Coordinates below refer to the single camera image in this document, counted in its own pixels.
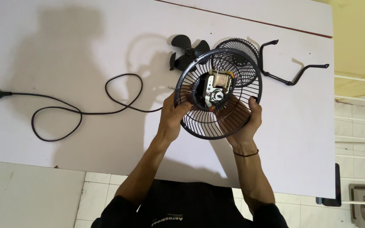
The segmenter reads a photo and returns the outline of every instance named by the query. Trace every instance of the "person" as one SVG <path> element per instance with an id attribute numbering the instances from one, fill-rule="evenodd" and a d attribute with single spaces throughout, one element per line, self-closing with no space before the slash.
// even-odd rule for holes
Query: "person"
<path id="1" fill-rule="evenodd" d="M 250 121 L 227 141 L 233 148 L 243 199 L 253 221 L 236 208 L 231 188 L 154 179 L 167 148 L 180 133 L 181 119 L 192 107 L 188 102 L 174 107 L 173 98 L 174 93 L 164 100 L 159 129 L 149 148 L 91 227 L 287 228 L 253 141 L 261 125 L 261 106 L 252 97 Z"/>

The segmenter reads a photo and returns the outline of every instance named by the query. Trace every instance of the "white railing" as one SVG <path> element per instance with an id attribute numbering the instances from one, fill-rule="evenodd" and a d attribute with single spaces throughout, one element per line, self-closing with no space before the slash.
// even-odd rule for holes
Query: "white railing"
<path id="1" fill-rule="evenodd" d="M 365 79 L 362 78 L 355 78 L 355 77 L 346 77 L 346 76 L 340 76 L 335 75 L 337 78 L 344 78 L 344 79 L 350 79 L 350 80 L 356 80 L 356 81 L 365 81 Z M 357 100 L 357 101 L 365 101 L 363 98 L 356 98 L 356 97 L 349 97 L 349 96 L 337 96 L 335 95 L 335 98 L 342 98 L 342 99 L 351 99 L 351 100 Z M 339 117 L 335 116 L 336 119 L 347 119 L 347 120 L 354 120 L 354 121 L 365 121 L 365 119 L 359 119 L 359 118 L 351 118 L 351 117 Z M 343 137 L 343 138 L 350 138 L 350 139 L 357 139 L 357 140 L 365 140 L 363 137 L 354 137 L 354 136 L 339 136 L 335 135 L 336 137 Z M 365 142 L 340 142 L 337 141 L 335 143 L 342 143 L 342 144 L 353 144 L 353 145 L 365 145 Z M 355 156 L 355 155 L 335 155 L 336 157 L 352 157 L 352 158 L 361 158 L 365 159 L 365 156 Z M 365 179 L 361 178 L 349 178 L 349 177 L 341 177 L 341 180 L 351 180 L 351 181 L 365 181 Z M 344 204 L 360 204 L 365 205 L 365 202 L 359 202 L 359 201 L 342 201 Z"/>

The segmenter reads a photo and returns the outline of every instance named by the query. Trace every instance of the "yellow wall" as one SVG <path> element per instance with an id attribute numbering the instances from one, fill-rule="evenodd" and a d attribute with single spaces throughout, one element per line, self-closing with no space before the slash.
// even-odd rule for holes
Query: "yellow wall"
<path id="1" fill-rule="evenodd" d="M 316 0 L 332 5 L 335 75 L 365 78 L 365 0 Z M 365 82 L 335 79 L 335 94 L 364 96 Z"/>

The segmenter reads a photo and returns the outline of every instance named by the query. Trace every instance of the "white table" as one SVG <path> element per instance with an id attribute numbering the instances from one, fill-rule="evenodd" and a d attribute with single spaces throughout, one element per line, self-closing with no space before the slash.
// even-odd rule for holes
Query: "white table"
<path id="1" fill-rule="evenodd" d="M 0 0 L 0 88 L 63 99 L 83 111 L 121 108 L 105 82 L 121 73 L 144 78 L 134 106 L 159 108 L 181 74 L 169 71 L 170 36 L 185 34 L 211 48 L 227 37 L 262 44 L 265 69 L 291 80 L 301 69 L 292 58 L 328 69 L 309 69 L 296 86 L 263 76 L 263 124 L 255 141 L 275 192 L 334 197 L 333 40 L 151 0 Z M 110 85 L 127 103 L 139 90 L 136 78 Z M 56 143 L 40 141 L 30 119 L 48 99 L 13 96 L 0 100 L 0 161 L 112 174 L 129 174 L 157 131 L 160 112 L 125 110 L 84 116 L 79 129 Z M 58 138 L 78 114 L 47 111 L 36 120 L 42 136 Z M 168 149 L 156 178 L 204 181 L 239 187 L 226 140 L 206 141 L 184 130 Z"/>

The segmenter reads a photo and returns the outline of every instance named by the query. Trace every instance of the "fan grille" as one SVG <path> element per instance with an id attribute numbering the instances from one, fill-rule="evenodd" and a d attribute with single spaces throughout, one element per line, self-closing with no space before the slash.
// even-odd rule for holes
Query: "fan grille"
<path id="1" fill-rule="evenodd" d="M 253 67 L 238 67 L 234 63 L 238 58 L 245 59 Z M 198 92 L 201 89 L 198 86 L 200 81 L 210 69 L 231 71 L 235 75 L 231 90 L 212 111 L 204 105 L 202 92 Z M 244 86 L 247 78 L 252 78 L 253 83 Z M 193 104 L 181 120 L 181 125 L 196 137 L 212 140 L 227 137 L 249 121 L 248 100 L 254 96 L 259 102 L 262 86 L 260 72 L 246 53 L 235 49 L 214 49 L 190 64 L 182 73 L 176 88 L 175 106 L 185 101 Z"/>
<path id="2" fill-rule="evenodd" d="M 252 43 L 248 42 L 245 39 L 233 38 L 221 42 L 216 46 L 216 48 L 233 48 L 242 51 L 246 53 L 256 64 L 250 64 L 250 62 L 243 58 L 241 55 L 236 56 L 236 58 L 230 63 L 232 65 L 235 65 L 238 68 L 239 72 L 243 72 L 240 76 L 237 77 L 237 87 L 248 86 L 255 80 L 256 75 L 254 74 L 254 72 L 256 71 L 255 68 L 257 68 L 257 64 L 259 63 L 259 54 L 256 47 Z"/>

